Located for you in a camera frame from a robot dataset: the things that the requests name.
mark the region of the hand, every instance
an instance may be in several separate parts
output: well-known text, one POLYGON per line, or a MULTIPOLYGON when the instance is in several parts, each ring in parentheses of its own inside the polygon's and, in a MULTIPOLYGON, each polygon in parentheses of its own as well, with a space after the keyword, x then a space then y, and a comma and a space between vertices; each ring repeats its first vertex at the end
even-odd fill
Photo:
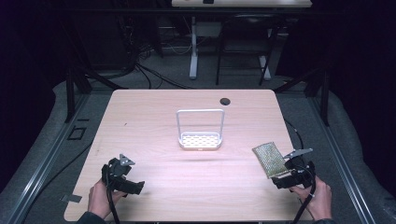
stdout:
MULTIPOLYGON (((317 188, 315 190, 315 197, 312 198, 306 209, 308 209, 314 220, 321 220, 324 218, 332 218, 332 189, 329 185, 323 182, 319 177, 315 177, 317 188)), ((311 187, 302 189, 299 187, 291 187, 291 191, 298 194, 301 200, 305 201, 308 197, 311 187)))
MULTIPOLYGON (((126 195, 126 193, 121 191, 112 192, 114 204, 124 195, 126 195)), ((96 214, 102 219, 105 219, 111 212, 107 199, 106 185, 102 180, 99 180, 90 190, 88 211, 96 214)))

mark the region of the perforated basket base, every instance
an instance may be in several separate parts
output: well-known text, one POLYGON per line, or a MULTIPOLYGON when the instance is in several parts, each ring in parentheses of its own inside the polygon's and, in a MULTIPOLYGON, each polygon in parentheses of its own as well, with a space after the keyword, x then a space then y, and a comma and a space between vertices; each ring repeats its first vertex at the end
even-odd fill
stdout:
POLYGON ((218 133, 183 133, 179 143, 184 149, 213 150, 220 147, 221 139, 218 133))

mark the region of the wooden tabletop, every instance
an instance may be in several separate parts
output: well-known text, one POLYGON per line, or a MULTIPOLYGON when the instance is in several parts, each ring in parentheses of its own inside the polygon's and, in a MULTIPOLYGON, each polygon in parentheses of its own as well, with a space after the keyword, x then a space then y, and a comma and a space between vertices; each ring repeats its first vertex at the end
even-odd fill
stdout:
POLYGON ((311 7, 310 0, 172 0, 173 7, 311 7))
MULTIPOLYGON (((272 91, 114 91, 73 192, 82 199, 69 203, 64 218, 79 219, 102 166, 123 153, 136 163, 127 179, 146 184, 140 195, 117 204, 120 220, 292 220, 300 207, 296 196, 276 188, 252 151, 268 142, 275 142, 282 155, 292 151, 272 91), (222 98, 231 103, 222 105, 222 98), (223 109, 221 147, 182 149, 179 109, 223 109)), ((302 219, 311 217, 304 213, 302 219)))

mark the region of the dark sleeve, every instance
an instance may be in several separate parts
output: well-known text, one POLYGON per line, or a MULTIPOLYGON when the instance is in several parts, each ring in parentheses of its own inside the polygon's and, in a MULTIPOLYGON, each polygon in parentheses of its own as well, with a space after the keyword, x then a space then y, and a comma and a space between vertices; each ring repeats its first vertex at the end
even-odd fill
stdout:
POLYGON ((336 224, 336 222, 332 219, 326 218, 326 219, 318 220, 318 221, 314 222, 313 224, 336 224))
POLYGON ((106 224, 106 222, 94 213, 85 212, 76 224, 106 224))

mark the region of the black chair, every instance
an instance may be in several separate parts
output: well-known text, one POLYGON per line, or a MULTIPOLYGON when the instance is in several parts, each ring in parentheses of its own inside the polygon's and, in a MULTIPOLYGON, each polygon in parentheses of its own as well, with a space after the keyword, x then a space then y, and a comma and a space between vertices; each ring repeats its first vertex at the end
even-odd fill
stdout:
POLYGON ((264 66, 260 64, 244 67, 262 70, 261 85, 283 21, 282 17, 269 14, 239 14, 225 21, 219 34, 216 85, 219 85, 220 68, 241 68, 241 66, 221 66, 221 58, 227 55, 254 55, 257 56, 258 62, 261 56, 265 57, 264 66))

